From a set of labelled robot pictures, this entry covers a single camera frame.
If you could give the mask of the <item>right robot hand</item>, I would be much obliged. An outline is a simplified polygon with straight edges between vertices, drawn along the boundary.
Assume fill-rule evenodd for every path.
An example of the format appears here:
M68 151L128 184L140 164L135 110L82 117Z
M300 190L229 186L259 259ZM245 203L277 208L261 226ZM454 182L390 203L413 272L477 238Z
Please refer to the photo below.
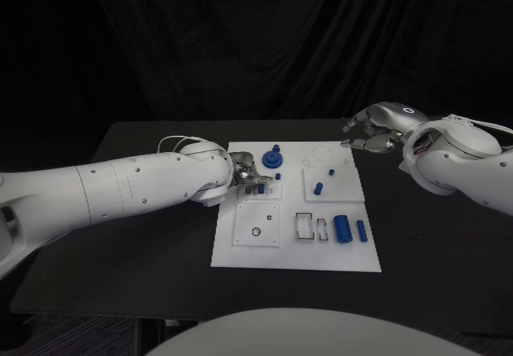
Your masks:
M347 133L352 128L362 125L367 135L363 139L346 139L343 148L385 154L403 144L415 129L429 121L428 117L413 108L398 102L379 102L359 111L343 127Z

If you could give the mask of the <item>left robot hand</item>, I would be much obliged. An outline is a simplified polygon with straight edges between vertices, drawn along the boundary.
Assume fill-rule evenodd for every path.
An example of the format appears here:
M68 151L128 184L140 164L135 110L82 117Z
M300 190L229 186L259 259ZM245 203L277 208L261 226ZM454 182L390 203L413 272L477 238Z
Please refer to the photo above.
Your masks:
M233 163L233 178L230 186L259 185L269 183L274 178L258 173L254 155L249 152L230 152L229 157Z

